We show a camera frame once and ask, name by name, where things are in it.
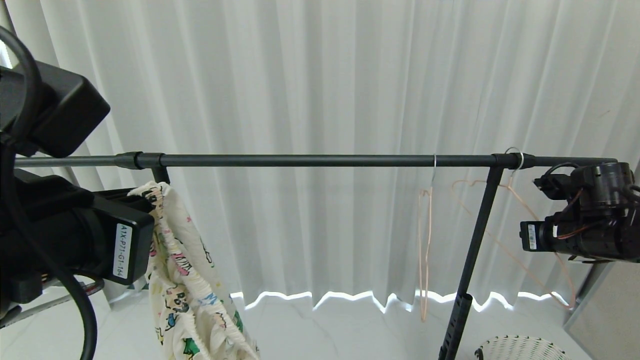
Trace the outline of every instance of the garment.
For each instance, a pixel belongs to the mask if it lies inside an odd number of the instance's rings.
[[[149,182],[129,195],[142,196],[154,206],[156,225],[146,277],[166,359],[259,359],[176,191],[166,183]]]

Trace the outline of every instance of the clothes rack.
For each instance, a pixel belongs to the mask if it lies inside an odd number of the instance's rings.
[[[170,182],[167,167],[488,167],[484,195],[469,243],[465,265],[438,360],[454,360],[467,323],[473,297],[467,293],[495,194],[505,169],[552,167],[561,163],[580,166],[617,163],[612,158],[533,156],[521,152],[491,155],[199,155],[126,152],[113,156],[19,158],[16,167],[105,167],[134,170],[150,168],[156,182]]]

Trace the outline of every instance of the curtain fold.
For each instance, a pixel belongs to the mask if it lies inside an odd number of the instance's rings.
[[[637,1],[19,1],[38,60],[86,76],[111,113],[77,154],[486,154],[640,158]],[[148,170],[65,170],[91,190]],[[373,291],[412,302],[417,195],[432,171],[429,289],[453,293],[475,222],[451,197],[483,168],[171,168],[229,289]],[[539,217],[558,211],[515,174]],[[507,181],[509,172],[505,173]],[[481,184],[456,187],[472,211]],[[488,230],[570,298],[552,254],[522,251],[530,216],[499,191]],[[576,288],[589,267],[568,263]],[[470,287],[544,291],[485,237]]]

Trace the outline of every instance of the cartoon print fabric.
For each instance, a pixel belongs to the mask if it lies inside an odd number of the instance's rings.
[[[149,182],[129,195],[142,196],[155,208],[146,277],[165,358],[259,359],[259,350],[176,191],[166,183]]]

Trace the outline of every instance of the woven basket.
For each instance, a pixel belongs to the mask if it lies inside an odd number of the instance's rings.
[[[571,360],[557,345],[529,336],[496,336],[476,350],[478,360]]]

